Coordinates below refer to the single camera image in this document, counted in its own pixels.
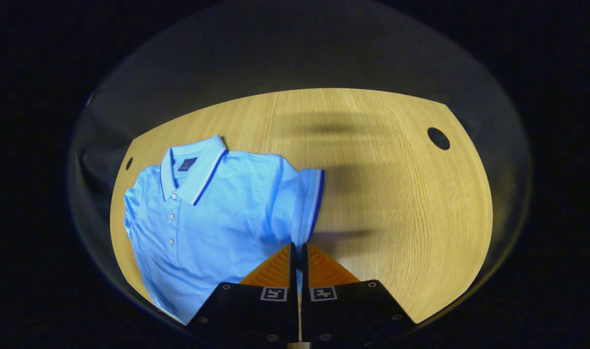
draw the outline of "polo shirt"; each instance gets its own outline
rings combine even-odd
[[[239,283],[291,242],[301,252],[323,184],[324,170],[230,152],[219,135],[169,148],[124,194],[127,236],[155,305],[187,324],[219,283]]]

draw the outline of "table surface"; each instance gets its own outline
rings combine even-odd
[[[431,141],[431,127],[449,149]],[[113,190],[111,242],[125,279],[147,300],[123,225],[123,193],[170,146],[216,134],[229,150],[325,169],[310,243],[360,280],[380,280],[414,322],[456,300],[481,269],[491,191],[474,144],[444,104],[367,89],[297,89],[209,106],[133,140]]]

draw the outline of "shirt sleeve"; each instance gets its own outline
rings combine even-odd
[[[319,216],[325,171],[307,168],[297,172],[284,160],[277,178],[271,228],[289,234],[299,250],[310,240]]]
[[[125,201],[125,230],[127,230],[127,236],[131,234],[133,224],[138,216],[138,210],[140,209],[144,186],[143,174],[144,172],[140,172],[134,186],[128,188],[127,192],[123,195]]]

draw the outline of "sleeve cuff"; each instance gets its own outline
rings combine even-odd
[[[324,170],[306,169],[301,171],[302,184],[306,192],[306,197],[304,198],[304,210],[301,216],[299,239],[295,241],[297,246],[304,245],[312,236],[323,198],[325,174],[326,172]]]

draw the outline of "wooden table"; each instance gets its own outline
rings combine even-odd
[[[449,149],[432,142],[432,127]],[[116,178],[110,228],[123,275],[147,300],[123,225],[123,193],[170,146],[216,134],[229,150],[324,168],[310,243],[360,280],[382,281],[414,322],[461,296],[481,269],[491,193],[470,137],[444,104],[365,89],[298,89],[209,106],[134,139]]]

